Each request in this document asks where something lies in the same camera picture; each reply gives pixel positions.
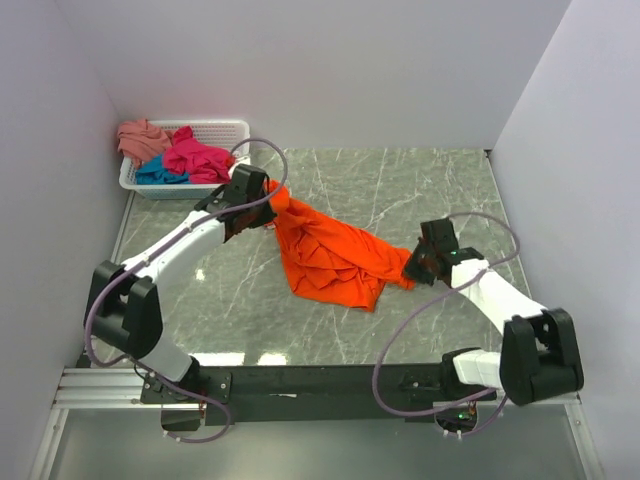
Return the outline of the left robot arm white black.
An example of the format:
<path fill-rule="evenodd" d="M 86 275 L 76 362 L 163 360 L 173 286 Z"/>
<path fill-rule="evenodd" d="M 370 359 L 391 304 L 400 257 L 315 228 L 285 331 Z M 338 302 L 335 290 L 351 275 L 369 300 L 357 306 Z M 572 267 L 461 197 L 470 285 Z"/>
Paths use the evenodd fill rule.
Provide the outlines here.
<path fill-rule="evenodd" d="M 175 277 L 245 229 L 275 218 L 268 174 L 242 164 L 231 182 L 200 200 L 186 218 L 145 251 L 121 264 L 101 263 L 93 273 L 84 321 L 93 338 L 122 352 L 164 380 L 176 401 L 205 392 L 200 364 L 165 331 L 160 296 Z"/>

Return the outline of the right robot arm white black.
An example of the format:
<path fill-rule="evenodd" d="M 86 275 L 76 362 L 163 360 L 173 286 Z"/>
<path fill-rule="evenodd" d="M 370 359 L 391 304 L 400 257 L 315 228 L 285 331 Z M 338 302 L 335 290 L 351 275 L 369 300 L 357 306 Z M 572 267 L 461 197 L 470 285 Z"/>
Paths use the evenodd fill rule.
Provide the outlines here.
<path fill-rule="evenodd" d="M 473 247 L 461 247 L 449 218 L 420 224 L 404 275 L 441 281 L 483 313 L 502 337 L 499 352 L 467 348 L 442 357 L 439 387 L 460 399 L 473 386 L 503 391 L 518 406 L 580 391 L 584 372 L 571 315 L 548 309 L 500 276 Z"/>

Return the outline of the orange t shirt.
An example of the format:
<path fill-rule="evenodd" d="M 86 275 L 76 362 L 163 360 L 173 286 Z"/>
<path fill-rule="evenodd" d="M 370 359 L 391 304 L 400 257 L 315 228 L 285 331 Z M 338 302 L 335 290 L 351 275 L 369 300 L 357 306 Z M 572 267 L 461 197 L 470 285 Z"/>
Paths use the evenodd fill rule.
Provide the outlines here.
<path fill-rule="evenodd" d="M 268 190 L 277 192 L 273 225 L 293 294 L 372 312 L 386 285 L 414 288 L 404 275 L 409 250 L 313 209 L 275 180 Z"/>

